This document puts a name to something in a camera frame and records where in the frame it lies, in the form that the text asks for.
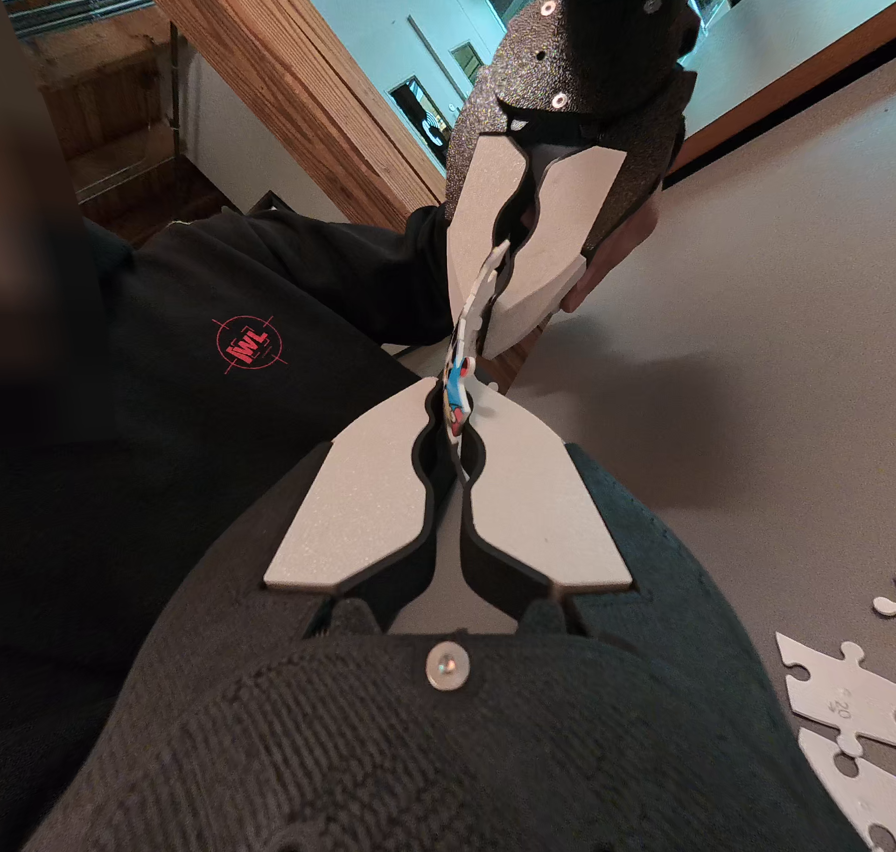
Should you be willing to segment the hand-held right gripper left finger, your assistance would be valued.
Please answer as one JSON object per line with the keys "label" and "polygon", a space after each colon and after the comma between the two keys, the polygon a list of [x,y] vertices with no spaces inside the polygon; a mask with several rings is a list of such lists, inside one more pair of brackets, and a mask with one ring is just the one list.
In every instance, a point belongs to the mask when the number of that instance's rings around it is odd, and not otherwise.
{"label": "hand-held right gripper left finger", "polygon": [[264,583],[397,615],[434,575],[434,518],[435,378],[427,377],[332,440]]}

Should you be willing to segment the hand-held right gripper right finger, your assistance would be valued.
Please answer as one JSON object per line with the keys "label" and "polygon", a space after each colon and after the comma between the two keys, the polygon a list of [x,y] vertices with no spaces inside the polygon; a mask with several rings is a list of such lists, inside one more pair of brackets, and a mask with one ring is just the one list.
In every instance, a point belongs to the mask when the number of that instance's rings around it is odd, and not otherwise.
{"label": "hand-held right gripper right finger", "polygon": [[461,567],[478,597],[521,620],[538,600],[627,591],[633,576],[564,441],[484,384],[461,437]]}

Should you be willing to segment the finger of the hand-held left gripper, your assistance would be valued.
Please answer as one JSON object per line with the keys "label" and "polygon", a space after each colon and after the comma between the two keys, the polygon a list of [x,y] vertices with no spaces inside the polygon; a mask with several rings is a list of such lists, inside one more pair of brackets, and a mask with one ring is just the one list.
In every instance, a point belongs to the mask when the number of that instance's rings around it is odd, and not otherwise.
{"label": "finger of the hand-held left gripper", "polygon": [[521,187],[527,156],[503,134],[481,134],[447,228],[447,280],[454,321],[494,248],[498,217]]}
{"label": "finger of the hand-held left gripper", "polygon": [[515,253],[492,306],[482,353],[494,358],[522,341],[584,274],[581,251],[625,160],[599,146],[552,161],[542,175],[533,229]]}

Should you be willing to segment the curved assembled puzzle section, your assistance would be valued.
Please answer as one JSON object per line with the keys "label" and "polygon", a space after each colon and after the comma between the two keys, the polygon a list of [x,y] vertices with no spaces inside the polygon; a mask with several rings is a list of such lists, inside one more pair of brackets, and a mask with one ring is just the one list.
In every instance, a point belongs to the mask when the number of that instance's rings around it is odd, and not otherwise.
{"label": "curved assembled puzzle section", "polygon": [[484,260],[463,304],[454,327],[442,371],[442,414],[444,431],[458,478],[465,483],[469,474],[462,465],[463,433],[473,405],[467,384],[475,376],[476,358],[482,350],[484,325],[496,300],[499,272],[508,258],[508,240],[495,246]]}

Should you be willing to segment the pile of white puzzle pieces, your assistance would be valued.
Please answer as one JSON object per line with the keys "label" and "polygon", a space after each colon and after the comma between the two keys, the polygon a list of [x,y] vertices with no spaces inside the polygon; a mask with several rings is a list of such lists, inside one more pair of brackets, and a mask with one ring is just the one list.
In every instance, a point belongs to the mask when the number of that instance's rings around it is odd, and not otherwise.
{"label": "pile of white puzzle pieces", "polygon": [[775,641],[790,712],[810,723],[798,746],[813,773],[869,850],[894,850],[894,768],[868,758],[875,744],[894,750],[894,680],[869,669],[851,640],[836,654],[780,632]]}

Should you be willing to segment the person's left forearm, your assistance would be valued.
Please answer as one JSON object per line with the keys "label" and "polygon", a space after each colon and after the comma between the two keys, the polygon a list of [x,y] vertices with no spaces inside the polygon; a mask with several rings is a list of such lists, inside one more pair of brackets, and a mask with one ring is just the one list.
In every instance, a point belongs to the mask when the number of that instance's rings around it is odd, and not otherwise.
{"label": "person's left forearm", "polygon": [[424,346],[454,327],[445,206],[414,211],[402,233],[323,224],[303,243],[302,285],[374,342]]}

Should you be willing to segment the person's left hand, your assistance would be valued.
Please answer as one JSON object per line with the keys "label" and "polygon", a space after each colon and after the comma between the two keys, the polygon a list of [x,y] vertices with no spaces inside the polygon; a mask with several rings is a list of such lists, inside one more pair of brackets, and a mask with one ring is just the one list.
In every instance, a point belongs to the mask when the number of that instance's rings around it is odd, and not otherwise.
{"label": "person's left hand", "polygon": [[611,271],[648,240],[658,224],[658,199],[654,192],[636,212],[619,225],[596,248],[587,269],[562,299],[559,308],[566,314],[575,312]]}

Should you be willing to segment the grey table with wooden edge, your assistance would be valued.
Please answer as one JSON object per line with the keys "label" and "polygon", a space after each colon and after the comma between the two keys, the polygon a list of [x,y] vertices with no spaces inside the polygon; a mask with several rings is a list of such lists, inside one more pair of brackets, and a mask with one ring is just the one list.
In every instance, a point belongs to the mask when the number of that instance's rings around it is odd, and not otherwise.
{"label": "grey table with wooden edge", "polygon": [[894,120],[894,0],[744,0],[686,66],[698,74],[665,186],[761,164],[877,107]]}

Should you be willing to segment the person's black sweatshirt torso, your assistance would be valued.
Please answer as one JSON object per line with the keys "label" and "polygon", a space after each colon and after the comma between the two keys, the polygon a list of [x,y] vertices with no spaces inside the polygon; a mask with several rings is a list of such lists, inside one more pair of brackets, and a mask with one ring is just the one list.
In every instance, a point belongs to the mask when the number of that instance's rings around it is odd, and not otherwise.
{"label": "person's black sweatshirt torso", "polygon": [[111,435],[2,453],[2,850],[72,782],[207,548],[318,443],[414,383],[304,289],[303,243],[327,223],[225,209],[137,250],[90,226]]}

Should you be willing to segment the metal conduit pipes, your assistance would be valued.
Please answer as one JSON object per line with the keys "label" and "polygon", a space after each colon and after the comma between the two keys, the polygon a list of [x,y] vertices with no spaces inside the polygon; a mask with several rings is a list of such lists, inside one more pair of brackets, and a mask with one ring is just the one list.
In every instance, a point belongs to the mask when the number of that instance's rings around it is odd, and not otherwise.
{"label": "metal conduit pipes", "polygon": [[20,41],[84,28],[155,6],[153,0],[2,0],[2,3]]}

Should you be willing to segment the wooden post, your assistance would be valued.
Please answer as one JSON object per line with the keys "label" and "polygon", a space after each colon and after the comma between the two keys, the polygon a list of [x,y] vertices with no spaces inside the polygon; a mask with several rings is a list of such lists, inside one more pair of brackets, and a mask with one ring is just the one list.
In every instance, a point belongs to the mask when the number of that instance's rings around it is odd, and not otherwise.
{"label": "wooden post", "polygon": [[444,180],[310,0],[153,0],[348,219],[400,230]]}

